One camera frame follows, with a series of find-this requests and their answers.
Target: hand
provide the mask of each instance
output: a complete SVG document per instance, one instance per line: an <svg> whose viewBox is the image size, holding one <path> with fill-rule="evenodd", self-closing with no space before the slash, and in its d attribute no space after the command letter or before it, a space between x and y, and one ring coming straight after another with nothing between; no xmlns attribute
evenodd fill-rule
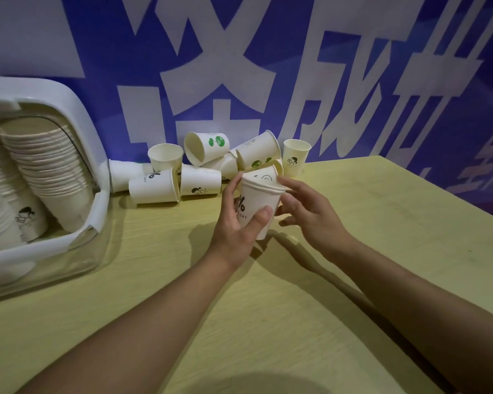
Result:
<svg viewBox="0 0 493 394"><path fill-rule="evenodd" d="M279 225L299 225L309 244L325 258L348 254L357 242L345 229L329 199L309 185L286 177L277 177L291 190L281 196L276 215L290 214Z"/></svg>
<svg viewBox="0 0 493 394"><path fill-rule="evenodd" d="M269 223L274 212L270 206L265 206L241 228L234 206L234 191L241 177L242 173L236 175L223 190L221 214L207 250L207 255L224 260L234 270L239 268L250 255L257 235Z"/></svg>

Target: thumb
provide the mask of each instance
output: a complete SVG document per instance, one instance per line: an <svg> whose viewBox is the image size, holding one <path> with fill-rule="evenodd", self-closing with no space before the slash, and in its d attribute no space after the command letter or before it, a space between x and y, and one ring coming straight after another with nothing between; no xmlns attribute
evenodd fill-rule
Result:
<svg viewBox="0 0 493 394"><path fill-rule="evenodd" d="M255 213L248 224L246 224L242 231L247 235L248 238L255 240L259 232L267 225L272 218L274 211L270 206L265 206L257 213Z"/></svg>
<svg viewBox="0 0 493 394"><path fill-rule="evenodd" d="M290 193L281 195L281 203L283 204L283 210L290 213L298 224L309 216L309 211Z"/></svg>

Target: wooden table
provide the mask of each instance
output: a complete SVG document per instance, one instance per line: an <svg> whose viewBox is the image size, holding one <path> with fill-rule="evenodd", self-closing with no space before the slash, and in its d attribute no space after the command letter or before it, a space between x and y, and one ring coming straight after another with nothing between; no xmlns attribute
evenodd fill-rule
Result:
<svg viewBox="0 0 493 394"><path fill-rule="evenodd" d="M380 157L307 164L302 179L329 197L359 239L493 312L492 216ZM135 207L127 195L115 196L104 268L0 302L0 393L18 389L195 263L219 204L193 197L174 207ZM326 265L298 229L272 228ZM441 392L365 313L277 241L254 256L207 313L165 393Z"/></svg>

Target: forearm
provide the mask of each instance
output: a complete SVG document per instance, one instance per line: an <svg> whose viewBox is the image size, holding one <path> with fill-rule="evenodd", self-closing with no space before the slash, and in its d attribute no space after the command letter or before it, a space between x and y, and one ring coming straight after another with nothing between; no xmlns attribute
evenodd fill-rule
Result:
<svg viewBox="0 0 493 394"><path fill-rule="evenodd" d="M493 392L492 314L360 242L326 256L458 389Z"/></svg>
<svg viewBox="0 0 493 394"><path fill-rule="evenodd" d="M66 353L19 394L157 392L232 272L226 263L203 257Z"/></svg>

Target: left hand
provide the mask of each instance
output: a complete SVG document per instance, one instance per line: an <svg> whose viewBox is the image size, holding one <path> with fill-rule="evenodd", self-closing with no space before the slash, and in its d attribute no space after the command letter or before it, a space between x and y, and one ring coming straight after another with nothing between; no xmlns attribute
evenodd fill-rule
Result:
<svg viewBox="0 0 493 394"><path fill-rule="evenodd" d="M242 173L236 175L223 190L221 214L207 250L208 256L222 259L234 271L246 261L257 235L269 223L274 213L270 206L265 206L254 214L247 225L241 228L234 206L234 191L241 177Z"/></svg>

